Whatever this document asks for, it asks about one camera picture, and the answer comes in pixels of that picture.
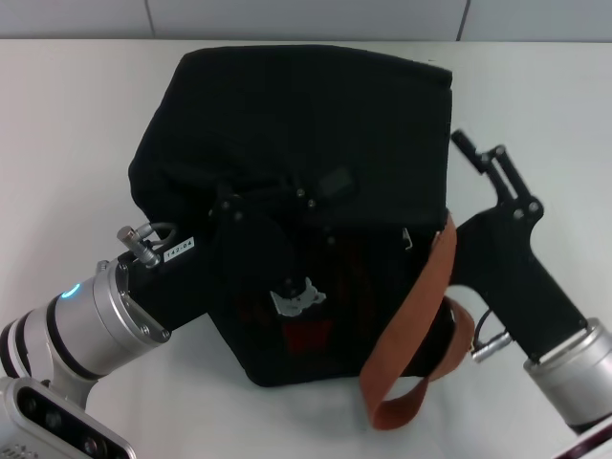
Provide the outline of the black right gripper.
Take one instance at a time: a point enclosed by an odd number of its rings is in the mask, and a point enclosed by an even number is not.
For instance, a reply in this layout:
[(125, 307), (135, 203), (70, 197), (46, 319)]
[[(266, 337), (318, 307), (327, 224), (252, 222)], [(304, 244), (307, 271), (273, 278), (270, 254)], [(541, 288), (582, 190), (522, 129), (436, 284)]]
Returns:
[(450, 284), (478, 293), (528, 359), (537, 362), (587, 326), (532, 250), (531, 235), (544, 215), (543, 205), (532, 201), (504, 145), (479, 153), (462, 130), (450, 139), (488, 177), (498, 204), (457, 229)]

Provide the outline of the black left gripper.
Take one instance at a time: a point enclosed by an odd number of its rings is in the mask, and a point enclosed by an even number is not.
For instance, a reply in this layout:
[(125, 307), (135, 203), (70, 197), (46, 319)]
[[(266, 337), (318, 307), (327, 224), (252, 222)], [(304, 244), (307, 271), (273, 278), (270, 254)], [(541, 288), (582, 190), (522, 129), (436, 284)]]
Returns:
[(282, 290), (304, 290), (306, 278), (317, 288), (331, 286), (335, 235), (329, 228), (296, 222), (282, 229), (277, 218), (289, 205), (286, 193), (217, 198), (208, 214), (200, 213), (190, 226), (179, 227), (179, 241), (190, 241), (191, 248), (174, 256), (171, 249), (162, 251), (156, 268), (130, 267), (129, 294), (173, 331), (245, 291), (270, 289), (280, 282)]

